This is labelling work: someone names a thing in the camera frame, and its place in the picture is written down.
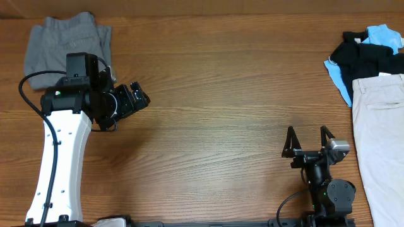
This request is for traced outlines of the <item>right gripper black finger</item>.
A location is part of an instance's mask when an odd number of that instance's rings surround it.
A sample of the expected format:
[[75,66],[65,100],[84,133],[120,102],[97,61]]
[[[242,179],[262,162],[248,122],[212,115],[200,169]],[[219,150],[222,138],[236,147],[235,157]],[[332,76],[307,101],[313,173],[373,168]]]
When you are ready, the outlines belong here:
[[295,151],[302,151],[300,142],[292,126],[288,127],[287,138],[283,147],[282,153],[294,153]]
[[333,139],[335,137],[325,125],[320,127],[320,133],[321,133],[321,146],[325,148],[328,139]]

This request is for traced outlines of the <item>grey shorts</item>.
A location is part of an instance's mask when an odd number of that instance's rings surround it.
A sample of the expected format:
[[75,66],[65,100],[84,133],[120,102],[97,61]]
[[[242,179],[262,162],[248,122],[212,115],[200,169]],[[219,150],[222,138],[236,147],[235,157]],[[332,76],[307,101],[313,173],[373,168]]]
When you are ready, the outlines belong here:
[[112,64],[112,27],[96,24],[95,17],[82,12],[68,20],[47,17],[43,25],[32,26],[23,70],[65,71],[66,55],[86,52]]

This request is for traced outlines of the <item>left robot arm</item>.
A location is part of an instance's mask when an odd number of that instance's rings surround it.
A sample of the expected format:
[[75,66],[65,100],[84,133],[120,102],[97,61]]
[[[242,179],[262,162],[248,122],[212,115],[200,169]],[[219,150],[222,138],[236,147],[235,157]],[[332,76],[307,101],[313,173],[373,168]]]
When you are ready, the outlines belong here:
[[81,223],[83,157],[92,124],[96,122],[101,132],[114,131],[119,120],[149,103],[137,82],[103,89],[88,84],[47,88],[40,112],[44,116],[44,151],[25,226]]

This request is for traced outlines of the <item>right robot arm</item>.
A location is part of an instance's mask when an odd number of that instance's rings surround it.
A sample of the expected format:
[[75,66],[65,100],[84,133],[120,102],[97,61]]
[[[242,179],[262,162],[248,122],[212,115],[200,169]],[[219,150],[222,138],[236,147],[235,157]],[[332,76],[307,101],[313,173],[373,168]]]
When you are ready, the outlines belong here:
[[290,166],[300,170],[301,179],[307,184],[312,208],[302,214],[299,226],[354,226],[347,219],[352,212],[355,185],[331,176],[330,166],[341,162],[349,153],[350,145],[336,139],[326,126],[320,127],[321,149],[304,151],[292,126],[288,127],[283,158],[291,158]]

